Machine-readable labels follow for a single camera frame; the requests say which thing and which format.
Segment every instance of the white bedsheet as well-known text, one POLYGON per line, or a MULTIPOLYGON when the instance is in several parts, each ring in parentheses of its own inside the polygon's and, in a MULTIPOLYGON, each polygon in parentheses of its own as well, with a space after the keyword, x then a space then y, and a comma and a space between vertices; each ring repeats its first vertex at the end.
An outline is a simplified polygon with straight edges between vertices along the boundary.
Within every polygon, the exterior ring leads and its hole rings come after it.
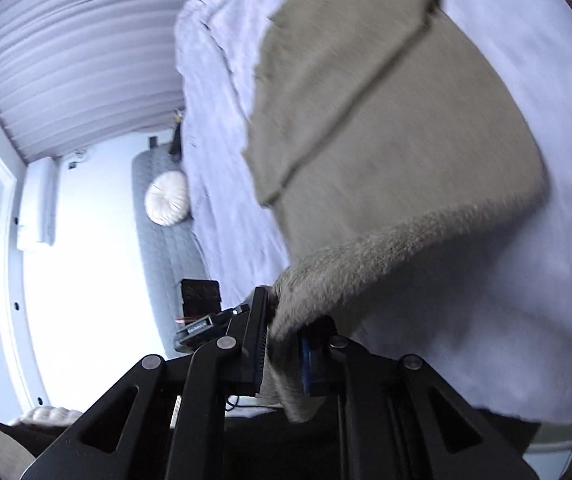
MULTIPOLYGON (((240 155, 254 66, 284 0, 189 0, 176 23, 185 78, 185 163, 195 234, 232 306, 288 264, 240 155)), ((371 351, 419 352, 475 405, 572 421, 572 11, 563 0, 444 0, 530 125, 550 199, 516 235, 462 248, 356 336, 371 351)))

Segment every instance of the black cable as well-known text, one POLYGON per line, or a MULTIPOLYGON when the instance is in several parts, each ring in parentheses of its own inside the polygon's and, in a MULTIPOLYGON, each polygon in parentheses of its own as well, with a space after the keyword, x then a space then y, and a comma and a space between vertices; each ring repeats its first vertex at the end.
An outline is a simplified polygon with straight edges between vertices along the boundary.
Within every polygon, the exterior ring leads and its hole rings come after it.
POLYGON ((237 399, 235 402, 230 402, 230 397, 226 399, 226 404, 228 408, 224 408, 227 412, 232 412, 235 408, 264 408, 266 410, 283 410, 281 406, 264 406, 262 404, 239 404, 239 396, 235 396, 237 399))

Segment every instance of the gray towel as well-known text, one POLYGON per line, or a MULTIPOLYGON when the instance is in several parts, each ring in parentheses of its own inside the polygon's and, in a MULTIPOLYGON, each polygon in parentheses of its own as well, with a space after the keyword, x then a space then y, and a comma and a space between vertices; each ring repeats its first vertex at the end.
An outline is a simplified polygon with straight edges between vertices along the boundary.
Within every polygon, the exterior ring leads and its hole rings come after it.
POLYGON ((291 420, 319 405, 301 395, 298 329, 332 314, 349 334, 401 265, 544 196, 518 108, 435 1, 288 0, 265 38, 245 156, 293 260, 262 391, 291 420))

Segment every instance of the wire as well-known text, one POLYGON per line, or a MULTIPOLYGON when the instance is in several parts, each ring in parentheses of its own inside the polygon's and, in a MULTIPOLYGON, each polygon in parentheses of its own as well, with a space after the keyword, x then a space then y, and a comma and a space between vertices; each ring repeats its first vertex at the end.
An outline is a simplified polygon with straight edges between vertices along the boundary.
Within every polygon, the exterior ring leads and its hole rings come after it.
POLYGON ((264 406, 262 404, 239 404, 240 397, 235 396, 237 399, 235 402, 230 402, 230 397, 226 399, 227 408, 224 408, 227 412, 232 412, 235 408, 264 408, 266 410, 283 410, 281 406, 264 406))
POLYGON ((73 170, 79 164, 86 162, 92 155, 93 147, 86 146, 84 148, 77 148, 70 153, 66 153, 61 157, 62 162, 66 162, 69 170, 73 170))

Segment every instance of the tufted cushion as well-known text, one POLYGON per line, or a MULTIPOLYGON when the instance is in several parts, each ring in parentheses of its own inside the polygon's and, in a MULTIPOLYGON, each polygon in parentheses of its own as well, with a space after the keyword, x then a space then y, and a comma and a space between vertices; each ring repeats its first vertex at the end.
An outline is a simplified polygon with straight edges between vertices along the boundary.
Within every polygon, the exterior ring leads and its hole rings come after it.
POLYGON ((144 197, 148 217, 168 226, 180 222, 190 209, 188 183, 181 171, 166 171, 150 184, 144 197))

